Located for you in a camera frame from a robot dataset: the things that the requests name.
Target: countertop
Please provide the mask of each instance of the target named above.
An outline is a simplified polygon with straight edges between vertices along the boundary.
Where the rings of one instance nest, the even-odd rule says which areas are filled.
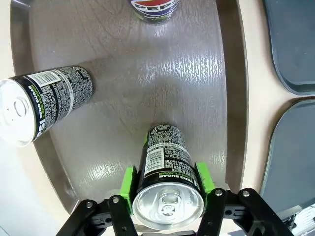
[[[14,75],[10,44],[10,2],[11,0],[3,0],[0,8],[2,78]],[[261,1],[239,0],[239,6],[244,27],[249,87],[248,138],[242,188],[251,187],[259,191],[272,129],[283,111],[288,108],[289,101],[298,96],[287,91],[275,74]],[[68,214],[46,176],[34,145],[19,148],[18,153],[41,204],[61,227]],[[224,220],[221,232],[237,229],[231,220]]]

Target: pepsi logo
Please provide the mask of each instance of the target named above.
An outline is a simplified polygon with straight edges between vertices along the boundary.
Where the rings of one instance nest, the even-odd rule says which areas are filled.
[[[177,6],[179,0],[131,0],[137,10],[147,15],[165,15]]]

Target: bolt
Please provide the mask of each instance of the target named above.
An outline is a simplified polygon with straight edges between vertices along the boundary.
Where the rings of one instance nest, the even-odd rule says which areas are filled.
[[[114,197],[114,198],[113,198],[113,202],[114,202],[114,203],[119,202],[119,198],[118,198],[118,197]]]
[[[249,191],[245,190],[245,191],[243,192],[243,196],[244,196],[244,197],[248,197],[249,195],[250,195]]]
[[[217,196],[221,196],[222,195],[222,190],[220,190],[220,189],[216,190],[216,195]]]
[[[87,202],[87,208],[91,208],[93,206],[92,202]]]

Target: can lid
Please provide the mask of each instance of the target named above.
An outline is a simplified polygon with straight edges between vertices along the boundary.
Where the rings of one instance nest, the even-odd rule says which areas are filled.
[[[199,218],[203,212],[203,199],[186,184],[157,183],[135,197],[132,210],[143,225],[156,230],[172,230]]]
[[[30,99],[19,83],[0,81],[0,137],[19,147],[29,144],[35,134],[35,117]]]

